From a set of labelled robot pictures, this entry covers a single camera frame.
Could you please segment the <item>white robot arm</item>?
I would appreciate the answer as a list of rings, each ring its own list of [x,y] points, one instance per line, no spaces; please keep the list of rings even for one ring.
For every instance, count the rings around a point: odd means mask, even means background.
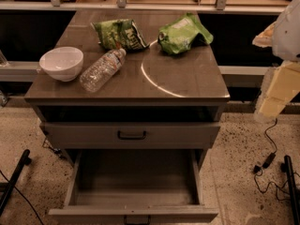
[[[273,55],[282,59],[279,67],[265,73],[255,109],[257,120],[273,120],[300,93],[300,0],[292,0],[252,44],[271,47]]]

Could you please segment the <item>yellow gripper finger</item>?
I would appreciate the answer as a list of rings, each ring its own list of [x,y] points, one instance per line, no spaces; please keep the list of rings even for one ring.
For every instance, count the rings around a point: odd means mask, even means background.
[[[261,48],[271,47],[274,28],[275,23],[273,22],[252,40],[252,44]]]
[[[283,61],[274,69],[271,82],[262,93],[258,114],[276,118],[300,92],[300,62]]]

